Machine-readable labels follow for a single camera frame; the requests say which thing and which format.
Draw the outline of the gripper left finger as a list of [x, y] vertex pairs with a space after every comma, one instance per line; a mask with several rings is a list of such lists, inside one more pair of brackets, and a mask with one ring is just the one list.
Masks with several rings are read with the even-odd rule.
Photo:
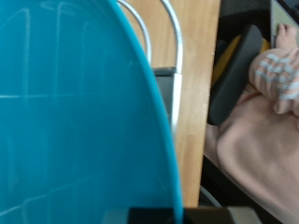
[[171, 208], [131, 207], [107, 210], [102, 224], [175, 224]]

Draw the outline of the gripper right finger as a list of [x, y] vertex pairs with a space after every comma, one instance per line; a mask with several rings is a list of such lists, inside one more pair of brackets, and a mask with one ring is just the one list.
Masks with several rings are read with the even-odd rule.
[[184, 224], [262, 224], [256, 213], [247, 207], [186, 208]]

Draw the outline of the seated person's hand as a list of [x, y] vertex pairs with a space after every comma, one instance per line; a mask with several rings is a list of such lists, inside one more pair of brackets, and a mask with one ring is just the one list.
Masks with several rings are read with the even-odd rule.
[[278, 35], [275, 47], [277, 49], [293, 50], [297, 48], [297, 29], [289, 24], [278, 25]]

